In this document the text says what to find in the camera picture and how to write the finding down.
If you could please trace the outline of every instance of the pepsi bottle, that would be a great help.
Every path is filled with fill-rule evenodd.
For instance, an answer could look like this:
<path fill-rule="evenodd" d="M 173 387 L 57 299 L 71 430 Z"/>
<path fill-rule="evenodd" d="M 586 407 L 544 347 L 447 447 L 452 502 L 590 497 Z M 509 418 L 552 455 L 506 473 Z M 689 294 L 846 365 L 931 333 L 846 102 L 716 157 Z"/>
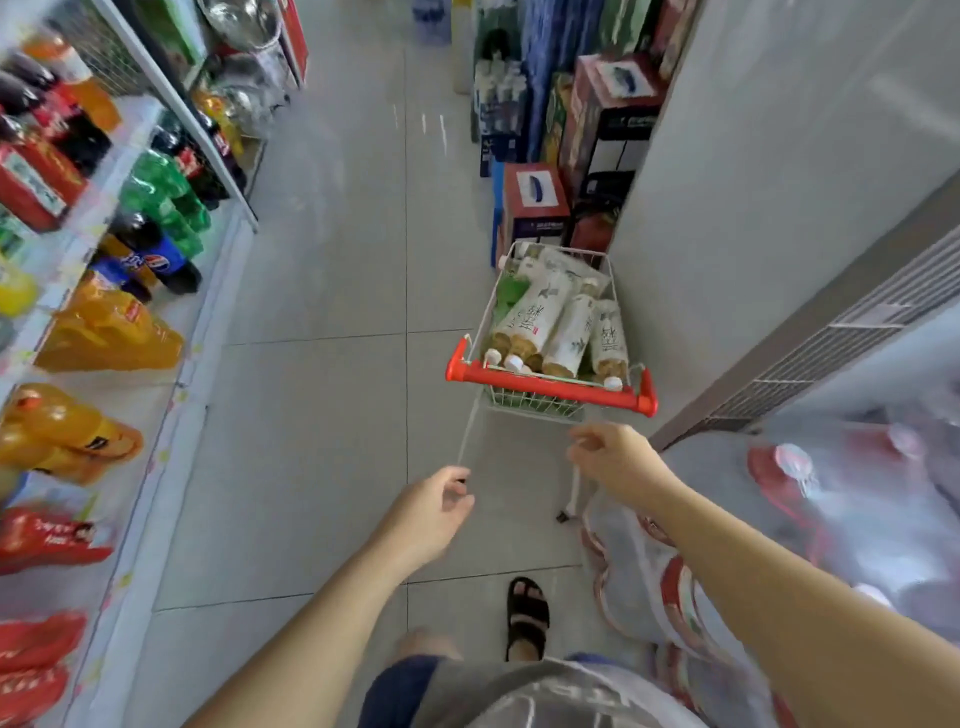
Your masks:
<path fill-rule="evenodd" d="M 163 228 L 142 212 L 120 215 L 111 228 L 121 242 L 138 253 L 163 285 L 178 296 L 196 293 L 203 276 L 187 260 Z"/>
<path fill-rule="evenodd" d="M 97 251 L 90 259 L 89 269 L 96 271 L 121 291 L 126 291 L 141 303 L 149 303 L 153 299 L 150 289 L 135 278 L 124 268 L 123 263 L 112 255 Z"/>

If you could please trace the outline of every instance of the foot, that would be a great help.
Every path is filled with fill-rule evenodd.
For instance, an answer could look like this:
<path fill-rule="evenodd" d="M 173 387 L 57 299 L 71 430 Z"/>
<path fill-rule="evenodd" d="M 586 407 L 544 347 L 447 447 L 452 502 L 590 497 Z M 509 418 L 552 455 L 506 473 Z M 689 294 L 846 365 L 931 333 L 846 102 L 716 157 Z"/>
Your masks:
<path fill-rule="evenodd" d="M 507 592 L 507 662 L 543 659 L 550 608 L 533 579 L 518 576 Z"/>

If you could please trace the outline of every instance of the tissue box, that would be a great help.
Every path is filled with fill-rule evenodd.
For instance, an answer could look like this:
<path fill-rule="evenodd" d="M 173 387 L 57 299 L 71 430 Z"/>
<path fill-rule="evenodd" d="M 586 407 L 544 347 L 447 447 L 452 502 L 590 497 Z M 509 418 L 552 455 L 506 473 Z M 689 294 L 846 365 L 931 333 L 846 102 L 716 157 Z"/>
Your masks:
<path fill-rule="evenodd" d="M 510 251 L 515 240 L 538 240 L 560 245 L 570 208 L 557 168 L 551 164 L 506 164 L 503 173 L 503 220 L 497 238 L 496 259 Z"/>
<path fill-rule="evenodd" d="M 581 56 L 570 96 L 560 173 L 570 200 L 623 199 L 643 163 L 666 85 L 646 56 Z"/>

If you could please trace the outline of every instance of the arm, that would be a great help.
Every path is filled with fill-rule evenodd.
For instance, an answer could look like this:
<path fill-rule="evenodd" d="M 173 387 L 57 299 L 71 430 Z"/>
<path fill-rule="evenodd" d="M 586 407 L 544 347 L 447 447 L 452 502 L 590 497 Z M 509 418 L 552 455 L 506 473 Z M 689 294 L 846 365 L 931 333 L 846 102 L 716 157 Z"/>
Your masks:
<path fill-rule="evenodd" d="M 949 725 L 960 650 L 694 492 L 625 425 L 574 428 L 568 456 L 653 518 L 806 726 Z"/>
<path fill-rule="evenodd" d="M 184 728 L 330 728 L 373 626 L 399 584 L 443 553 L 473 507 L 443 468 L 408 486 L 370 540 Z"/>

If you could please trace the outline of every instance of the shopping cart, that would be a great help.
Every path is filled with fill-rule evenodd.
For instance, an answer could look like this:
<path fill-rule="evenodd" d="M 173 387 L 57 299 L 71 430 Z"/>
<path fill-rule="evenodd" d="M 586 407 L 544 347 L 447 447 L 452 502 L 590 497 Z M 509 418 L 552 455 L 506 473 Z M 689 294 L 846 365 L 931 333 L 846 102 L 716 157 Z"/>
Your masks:
<path fill-rule="evenodd" d="M 614 392 L 606 389 L 603 384 L 585 379 L 568 379 L 544 374 L 515 374 L 502 366 L 494 366 L 485 361 L 484 351 L 493 326 L 492 317 L 496 307 L 497 288 L 503 276 L 511 274 L 516 269 L 516 245 L 517 243 L 514 243 L 510 252 L 499 261 L 500 272 L 476 333 L 473 336 L 464 334 L 446 365 L 447 381 L 467 381 L 485 385 L 477 389 L 473 400 L 467 430 L 460 443 L 458 463 L 463 461 L 477 412 L 484 406 L 500 412 L 564 424 L 583 422 L 587 414 L 586 404 L 628 409 L 646 417 L 653 417 L 657 413 L 657 392 L 654 389 L 653 378 L 650 371 L 640 363 L 630 367 L 628 381 L 624 382 L 623 389 Z M 545 247 L 541 243 L 530 245 Z M 613 270 L 607 254 L 566 248 L 561 250 L 566 255 L 578 257 L 590 267 L 609 276 L 610 285 L 601 294 L 601 298 L 617 300 Z M 557 521 L 563 523 L 576 517 L 579 496 L 580 471 L 574 468 L 570 500 L 557 516 Z"/>

